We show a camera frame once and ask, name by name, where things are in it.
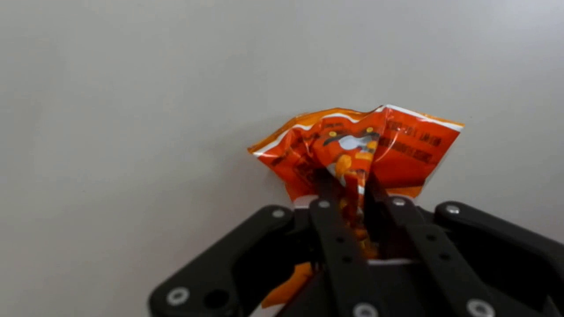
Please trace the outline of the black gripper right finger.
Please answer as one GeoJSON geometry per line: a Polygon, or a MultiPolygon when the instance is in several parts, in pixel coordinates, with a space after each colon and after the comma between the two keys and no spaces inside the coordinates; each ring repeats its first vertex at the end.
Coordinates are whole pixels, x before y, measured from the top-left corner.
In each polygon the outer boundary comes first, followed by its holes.
{"type": "Polygon", "coordinates": [[[447,317],[564,317],[564,244],[475,206],[434,211],[369,181],[365,216],[383,255],[413,255],[447,317]]]}

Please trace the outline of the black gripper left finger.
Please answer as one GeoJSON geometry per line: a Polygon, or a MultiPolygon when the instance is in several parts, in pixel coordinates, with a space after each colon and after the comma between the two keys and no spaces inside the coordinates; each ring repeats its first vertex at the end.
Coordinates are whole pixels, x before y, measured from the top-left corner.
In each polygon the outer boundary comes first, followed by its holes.
{"type": "Polygon", "coordinates": [[[251,317],[300,264],[313,267],[314,278],[281,317],[381,317],[369,258],[337,209],[341,190],[334,176],[318,170],[307,207],[260,207],[161,281],[149,295],[150,317],[251,317]]]}

